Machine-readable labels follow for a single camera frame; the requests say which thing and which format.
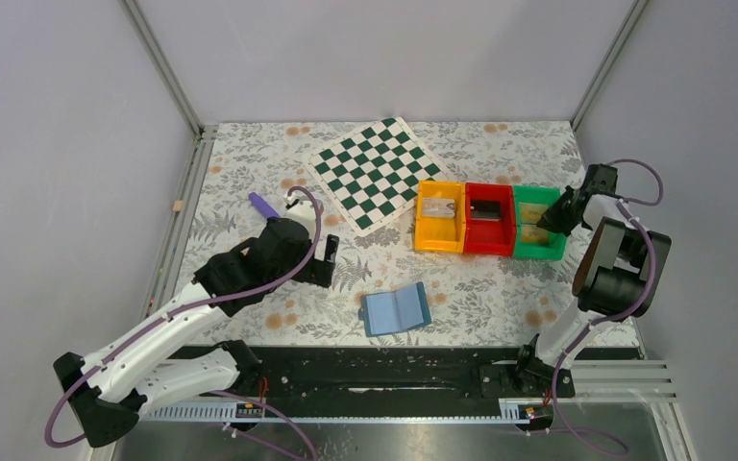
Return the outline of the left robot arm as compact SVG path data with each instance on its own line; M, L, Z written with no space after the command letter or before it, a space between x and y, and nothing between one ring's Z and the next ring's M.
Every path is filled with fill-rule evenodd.
M120 338L85 356L61 355L53 368L63 395L44 428L46 445L62 449L85 440L104 447L161 407L253 376L258 360L241 340L175 365L163 362L288 281L330 287L339 239L328 235L317 259L319 237L292 219L270 218L259 236L212 256L171 301Z

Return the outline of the blue leather card holder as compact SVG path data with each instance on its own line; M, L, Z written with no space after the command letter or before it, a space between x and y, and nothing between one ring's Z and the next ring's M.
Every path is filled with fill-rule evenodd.
M358 318L367 337L404 333L430 325L432 317L424 283L363 295Z

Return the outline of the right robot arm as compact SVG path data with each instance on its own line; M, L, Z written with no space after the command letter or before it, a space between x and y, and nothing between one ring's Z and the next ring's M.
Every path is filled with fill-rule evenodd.
M599 332L643 316L652 304L672 240L630 212L634 201L618 194L616 165L589 165L582 184L566 187L537 221L565 236L583 227L591 241L573 278L572 304L519 350L511 378L522 393L557 396L562 374Z

